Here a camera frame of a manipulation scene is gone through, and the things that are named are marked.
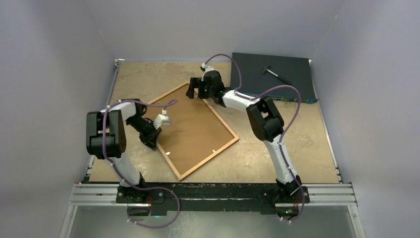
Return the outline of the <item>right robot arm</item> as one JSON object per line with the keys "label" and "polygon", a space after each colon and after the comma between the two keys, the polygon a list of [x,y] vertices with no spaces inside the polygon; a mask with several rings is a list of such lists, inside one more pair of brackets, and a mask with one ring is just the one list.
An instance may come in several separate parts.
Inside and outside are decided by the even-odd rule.
{"label": "right robot arm", "polygon": [[303,192],[300,178],[292,166],[284,142],[287,128],[284,119],[271,97],[259,95],[250,97],[224,86],[221,75],[216,70],[206,71],[202,77],[190,78],[186,96],[190,99],[213,99],[225,108],[245,112],[254,136],[266,146],[272,160],[279,198],[291,201]]}

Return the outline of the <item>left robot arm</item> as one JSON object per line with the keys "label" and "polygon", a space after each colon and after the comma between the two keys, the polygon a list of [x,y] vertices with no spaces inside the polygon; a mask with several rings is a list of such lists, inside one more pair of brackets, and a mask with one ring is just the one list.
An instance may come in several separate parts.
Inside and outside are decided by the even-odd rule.
{"label": "left robot arm", "polygon": [[120,100],[106,109],[86,115],[86,148],[90,155],[105,160],[116,173],[120,188],[129,188],[128,196],[136,203],[146,200],[148,190],[142,174],[126,154],[125,125],[133,127],[140,141],[155,150],[161,127],[171,123],[166,109],[154,120],[144,118],[148,104],[138,99]]}

